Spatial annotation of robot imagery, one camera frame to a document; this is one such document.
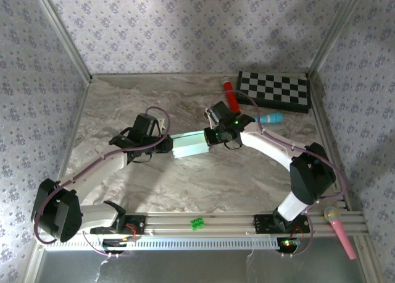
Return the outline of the light teal paper box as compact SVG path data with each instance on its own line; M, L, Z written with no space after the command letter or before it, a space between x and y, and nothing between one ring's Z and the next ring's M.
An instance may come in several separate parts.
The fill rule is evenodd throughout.
M173 140L172 153L175 159L209 152L204 131L195 131L170 136Z

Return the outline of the red toy microphone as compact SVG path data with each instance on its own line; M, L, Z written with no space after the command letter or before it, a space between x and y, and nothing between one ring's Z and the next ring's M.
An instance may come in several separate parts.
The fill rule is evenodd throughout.
M223 86L224 92L227 97L227 101L230 107L231 112L233 113L240 113L240 106L238 104L238 101L236 99L235 92L233 91L233 86L231 84L230 77L222 77L221 79L221 84Z

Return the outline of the blue toy microphone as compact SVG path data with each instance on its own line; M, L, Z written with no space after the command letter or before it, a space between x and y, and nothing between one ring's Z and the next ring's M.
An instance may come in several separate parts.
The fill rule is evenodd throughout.
M254 116L253 117L256 121L259 121L261 124L274 124L283 121L283 115L279 112L274 112L271 114L264 114L261 116Z

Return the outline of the black white chessboard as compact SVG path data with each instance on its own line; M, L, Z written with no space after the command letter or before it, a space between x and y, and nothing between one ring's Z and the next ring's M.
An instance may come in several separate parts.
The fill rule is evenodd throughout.
M310 83L306 77L240 71L236 89L240 104L304 114L311 108Z

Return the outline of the green terminal block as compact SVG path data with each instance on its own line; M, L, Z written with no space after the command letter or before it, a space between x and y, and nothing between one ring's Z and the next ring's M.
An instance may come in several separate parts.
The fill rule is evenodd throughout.
M189 222L189 224L190 224L193 231L202 229L206 226L203 217L198 217L198 218L192 219Z

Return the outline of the black circuit board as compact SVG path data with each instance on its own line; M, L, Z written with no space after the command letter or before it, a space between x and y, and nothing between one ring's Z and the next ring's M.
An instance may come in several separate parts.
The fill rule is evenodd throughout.
M301 241L297 238L277 238L277 243L279 246L277 252L282 254L294 254L301 244Z
M125 251L126 247L135 246L135 244L136 244L135 239L123 238L123 239L104 239L101 245L105 253L120 255Z

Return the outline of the grey metal sheet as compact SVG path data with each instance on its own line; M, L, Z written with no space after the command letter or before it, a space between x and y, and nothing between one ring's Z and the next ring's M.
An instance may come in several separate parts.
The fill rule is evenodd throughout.
M327 239L295 258L268 250L137 251L119 259L46 251L35 266L25 283L367 283L359 262Z

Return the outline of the pink toy microphone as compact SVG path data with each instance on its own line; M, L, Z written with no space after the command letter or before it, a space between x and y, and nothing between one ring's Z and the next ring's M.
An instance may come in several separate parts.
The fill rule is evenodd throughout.
M340 212L333 206L326 207L324 209L324 217L331 224L334 229L341 245L343 246L348 258L355 260L357 258L356 253L351 245L351 242L344 230L343 223L340 218Z

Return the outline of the aluminium frame side rail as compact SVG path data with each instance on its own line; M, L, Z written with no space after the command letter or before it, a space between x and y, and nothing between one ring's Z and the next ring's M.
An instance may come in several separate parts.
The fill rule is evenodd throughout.
M89 92L89 88L91 86L91 81L92 81L92 79L88 80L85 87L84 87L83 94L81 96L81 100L79 103L78 111L77 111L75 119L73 121L73 128L72 128L71 136L70 136L68 143L67 143L67 148L65 150L65 155L62 160L62 164L61 164L58 176L57 176L57 180L60 180L61 178L63 178L63 176L66 175L67 168L69 166L70 157L72 154L72 150L73 150L75 140L77 137L77 131L78 131L78 126L80 124L81 115L83 113L84 106L85 106L86 99L87 99L88 92Z
M327 118L327 114L323 105L323 98L325 97L325 92L320 83L318 75L314 78L309 78L310 83L310 98L312 105L312 112L315 117L317 132L321 139L322 145L327 153L328 159L333 163L343 175L346 175L344 171L344 165L341 162L341 158L337 149L337 144L335 142L333 132L331 131L330 123ZM336 206L343 211L352 211L351 199L348 194L348 185L344 185L342 178L339 175L335 182L334 191L335 194L341 193L345 190L342 196L336 199Z

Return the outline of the thin aluminium edge rail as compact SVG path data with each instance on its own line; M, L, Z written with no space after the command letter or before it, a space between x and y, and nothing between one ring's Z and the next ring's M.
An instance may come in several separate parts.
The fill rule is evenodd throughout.
M305 77L307 72L280 72L280 71L265 71L269 75L284 75L287 77ZM238 70L235 72L187 72L187 73L108 73L108 74L94 74L95 78L129 78L129 77L237 77Z

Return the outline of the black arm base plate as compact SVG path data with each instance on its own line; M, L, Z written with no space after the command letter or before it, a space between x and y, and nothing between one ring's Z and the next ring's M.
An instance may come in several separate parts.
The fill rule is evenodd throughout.
M124 214L117 217L111 226L94 227L90 229L90 234L106 235L106 234L144 234L146 223L145 215Z
M286 221L274 214L256 214L252 222L257 234L292 234L294 229L300 229L303 234L310 233L306 216L298 215L293 221Z

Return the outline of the aluminium frame cross rail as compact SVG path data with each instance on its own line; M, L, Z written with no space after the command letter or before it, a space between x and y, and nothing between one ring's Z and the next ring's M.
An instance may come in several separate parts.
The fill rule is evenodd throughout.
M285 237L290 234L257 234L252 224L254 215L270 213L132 213L145 215L146 223L144 234L139 237ZM203 217L206 226L193 231L189 222L192 219ZM332 237L335 234L331 224L325 219L323 213L312 212L306 216L310 226L310 233L303 234L300 229L294 229L297 236L306 237L315 234L319 237ZM72 222L65 227L66 236L58 238L60 242L66 242L82 232L90 234L94 227L111 226L116 218L109 213L85 213L82 223ZM106 234L99 236L123 236L127 234Z

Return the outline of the aluminium frame post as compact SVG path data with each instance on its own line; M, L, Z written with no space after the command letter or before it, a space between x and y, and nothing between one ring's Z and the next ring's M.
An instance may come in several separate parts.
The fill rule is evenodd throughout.
M354 9L357 7L360 0L343 0L339 5L335 17L330 23L328 31L325 33L323 41L318 47L317 53L306 72L309 78L314 78L321 66L324 64L328 57L333 45L339 38L343 28L346 26L347 21L350 19Z
M54 31L56 32L60 42L63 44L65 50L69 54L73 64L77 68L79 74L83 77L85 82L90 83L92 75L90 74L84 60L78 51L75 43L72 40L70 33L67 31L55 4L51 0L37 0L41 6L45 16L52 25Z

